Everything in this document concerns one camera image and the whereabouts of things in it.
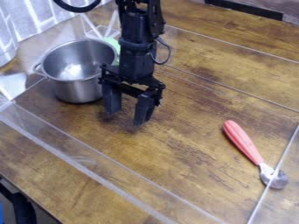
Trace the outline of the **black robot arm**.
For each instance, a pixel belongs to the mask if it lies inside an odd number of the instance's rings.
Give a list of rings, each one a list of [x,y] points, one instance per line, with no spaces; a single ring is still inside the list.
[[[121,95],[136,98],[134,126],[145,123],[160,105],[165,85],[153,77],[156,42],[164,33],[160,0],[116,0],[121,25],[118,65],[102,64],[98,84],[105,111],[121,109]]]

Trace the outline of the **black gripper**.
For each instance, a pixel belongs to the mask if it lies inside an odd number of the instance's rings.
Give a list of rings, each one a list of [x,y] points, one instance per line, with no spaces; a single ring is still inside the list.
[[[124,40],[105,38],[105,42],[116,49],[116,63],[101,64],[100,84],[105,111],[109,115],[121,109],[121,95],[137,99],[134,105],[134,126],[150,119],[154,106],[162,99],[164,84],[153,77],[156,41],[132,44]]]

